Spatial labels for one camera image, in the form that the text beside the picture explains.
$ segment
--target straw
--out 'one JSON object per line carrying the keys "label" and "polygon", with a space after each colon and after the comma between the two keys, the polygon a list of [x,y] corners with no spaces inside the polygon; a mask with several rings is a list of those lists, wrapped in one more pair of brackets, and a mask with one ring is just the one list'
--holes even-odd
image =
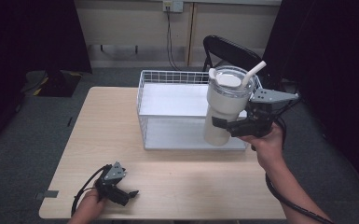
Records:
{"label": "straw", "polygon": [[267,64],[264,61],[261,61],[258,65],[256,65],[254,68],[252,68],[248,73],[246,73],[245,77],[242,80],[242,85],[246,85],[249,82],[249,79],[251,79],[252,76],[254,76],[258,71],[260,71],[262,68],[264,68]]}

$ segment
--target person's hand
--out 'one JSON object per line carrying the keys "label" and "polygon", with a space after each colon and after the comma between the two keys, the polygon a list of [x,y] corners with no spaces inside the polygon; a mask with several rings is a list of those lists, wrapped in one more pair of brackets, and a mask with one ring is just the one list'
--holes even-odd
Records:
{"label": "person's hand", "polygon": [[282,154],[283,132],[275,123],[272,123],[271,129],[269,134],[261,138],[252,135],[239,137],[256,148],[258,163],[265,170],[277,162],[284,162]]}
{"label": "person's hand", "polygon": [[102,198],[98,202],[98,190],[91,189],[83,197],[74,215],[68,223],[90,223],[104,210],[107,200]]}

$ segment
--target wall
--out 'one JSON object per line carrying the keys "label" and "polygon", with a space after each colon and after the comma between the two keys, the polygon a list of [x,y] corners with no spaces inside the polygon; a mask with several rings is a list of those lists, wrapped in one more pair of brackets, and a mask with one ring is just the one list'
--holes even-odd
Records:
{"label": "wall", "polygon": [[[188,65],[204,60],[202,39],[207,35],[221,35],[262,54],[279,4],[259,1],[267,5],[185,2],[183,13],[170,16],[173,46],[182,47]],[[88,45],[163,48],[167,44],[168,22],[161,1],[82,0],[76,7]]]}

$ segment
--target chair backrest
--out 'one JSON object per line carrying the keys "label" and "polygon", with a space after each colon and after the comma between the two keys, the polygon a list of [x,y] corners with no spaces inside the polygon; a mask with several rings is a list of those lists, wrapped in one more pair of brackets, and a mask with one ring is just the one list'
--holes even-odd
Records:
{"label": "chair backrest", "polygon": [[[211,53],[234,66],[245,69],[246,71],[251,70],[261,62],[261,58],[253,51],[217,35],[206,36],[203,39],[203,46],[206,53],[205,63],[202,68],[203,72],[206,71],[208,65],[209,67],[214,67],[211,60]],[[257,75],[266,77],[268,75],[267,70],[263,68]]]}

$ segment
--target wire basket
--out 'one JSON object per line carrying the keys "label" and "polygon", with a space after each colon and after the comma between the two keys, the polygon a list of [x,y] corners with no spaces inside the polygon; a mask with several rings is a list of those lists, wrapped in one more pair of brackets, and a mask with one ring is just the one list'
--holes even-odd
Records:
{"label": "wire basket", "polygon": [[[142,71],[137,112],[145,149],[245,149],[237,138],[230,138],[222,147],[203,139],[208,79],[204,72]],[[259,88],[257,77],[255,90]]]}

